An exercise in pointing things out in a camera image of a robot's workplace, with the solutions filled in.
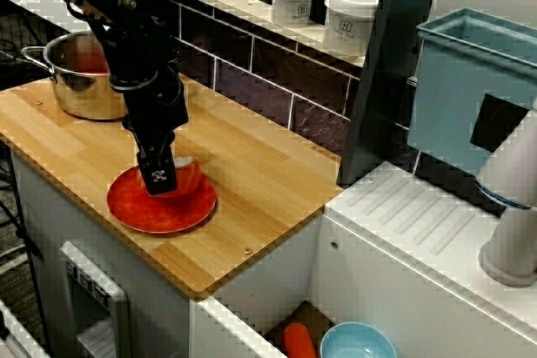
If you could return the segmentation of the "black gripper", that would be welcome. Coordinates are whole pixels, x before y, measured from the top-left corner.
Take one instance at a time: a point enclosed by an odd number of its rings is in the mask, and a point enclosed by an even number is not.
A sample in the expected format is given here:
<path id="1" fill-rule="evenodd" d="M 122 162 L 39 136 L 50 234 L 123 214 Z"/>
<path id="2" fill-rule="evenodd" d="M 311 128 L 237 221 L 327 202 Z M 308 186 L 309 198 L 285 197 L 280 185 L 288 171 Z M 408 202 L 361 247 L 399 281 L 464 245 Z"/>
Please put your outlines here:
<path id="1" fill-rule="evenodd" d="M 177 69 L 164 62 L 147 71 L 130 62 L 112 62 L 110 84 L 125 101 L 123 126 L 135 139 L 138 171 L 151 196 L 177 189 L 175 163 L 170 149 L 175 129 L 188 122 L 184 85 Z"/>

